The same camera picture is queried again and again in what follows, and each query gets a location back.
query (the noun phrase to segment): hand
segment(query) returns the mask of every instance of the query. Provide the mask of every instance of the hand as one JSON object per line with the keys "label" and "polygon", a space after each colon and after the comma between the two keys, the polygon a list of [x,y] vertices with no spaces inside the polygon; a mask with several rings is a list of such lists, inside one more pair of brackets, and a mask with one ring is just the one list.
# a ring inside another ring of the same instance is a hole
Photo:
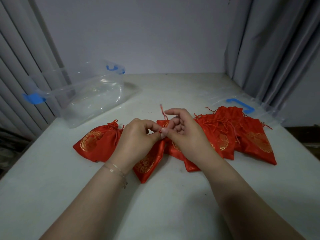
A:
{"label": "hand", "polygon": [[200,125],[194,121],[186,109],[171,108],[165,113],[176,115],[176,117],[172,118],[168,126],[161,129],[161,132],[180,148],[187,159],[201,169],[203,162],[212,157],[219,157]]}
{"label": "hand", "polygon": [[[149,129],[154,133],[148,135]],[[157,141],[165,137],[159,133],[161,129],[162,127],[154,121],[135,118],[124,127],[119,143],[108,162],[115,164],[127,174],[148,154]]]}

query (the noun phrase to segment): thin bracelet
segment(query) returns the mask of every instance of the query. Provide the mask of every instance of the thin bracelet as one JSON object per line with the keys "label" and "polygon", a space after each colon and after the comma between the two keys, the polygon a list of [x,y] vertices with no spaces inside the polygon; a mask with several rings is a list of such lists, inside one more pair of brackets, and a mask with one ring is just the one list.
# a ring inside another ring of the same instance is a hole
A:
{"label": "thin bracelet", "polygon": [[107,169],[109,169],[112,173],[115,173],[115,174],[117,174],[117,175],[119,175],[120,177],[123,178],[123,188],[126,188],[126,185],[128,184],[128,182],[127,182],[125,174],[116,165],[114,165],[113,163],[110,163],[108,161],[106,163],[113,165],[118,170],[118,171],[115,171],[115,170],[109,168],[106,164],[104,164],[104,166]]}

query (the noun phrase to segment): left hand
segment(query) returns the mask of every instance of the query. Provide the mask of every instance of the left hand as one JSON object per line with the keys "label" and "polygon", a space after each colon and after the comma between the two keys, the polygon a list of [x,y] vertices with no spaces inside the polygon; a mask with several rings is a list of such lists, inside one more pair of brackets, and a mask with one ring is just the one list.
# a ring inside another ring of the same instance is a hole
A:
{"label": "left hand", "polygon": [[144,158],[153,145],[165,137],[159,133],[162,127],[152,120],[135,118],[124,127],[119,143],[108,160],[115,164],[124,174]]}

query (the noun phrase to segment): forearm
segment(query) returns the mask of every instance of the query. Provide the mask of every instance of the forearm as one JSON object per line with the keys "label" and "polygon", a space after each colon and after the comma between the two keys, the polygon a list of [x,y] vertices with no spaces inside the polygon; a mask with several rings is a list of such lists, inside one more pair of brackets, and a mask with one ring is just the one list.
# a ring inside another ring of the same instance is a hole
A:
{"label": "forearm", "polygon": [[97,239],[122,186],[123,178],[101,167],[41,239]]}
{"label": "forearm", "polygon": [[303,239],[231,165],[212,157],[202,170],[235,239]]}

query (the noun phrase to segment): white tabletop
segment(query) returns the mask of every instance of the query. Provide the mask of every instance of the white tabletop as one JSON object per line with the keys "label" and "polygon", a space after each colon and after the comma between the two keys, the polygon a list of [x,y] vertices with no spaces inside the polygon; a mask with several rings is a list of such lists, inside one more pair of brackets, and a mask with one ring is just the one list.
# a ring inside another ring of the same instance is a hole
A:
{"label": "white tabletop", "polygon": [[[207,113],[204,106],[211,104],[205,90],[240,90],[227,76],[212,73],[125,75],[125,80],[126,88],[137,91],[125,103],[74,129],[56,119],[1,179],[1,239],[39,238],[77,196],[102,165],[72,148],[94,127],[114,119],[120,125],[135,117],[162,120],[159,103],[164,109]],[[227,161],[304,237],[318,239],[320,162],[283,127],[265,131],[278,165],[238,152],[234,161]],[[133,172],[128,182],[108,239],[231,237],[203,173],[188,173],[182,161],[164,155],[145,184]]]}

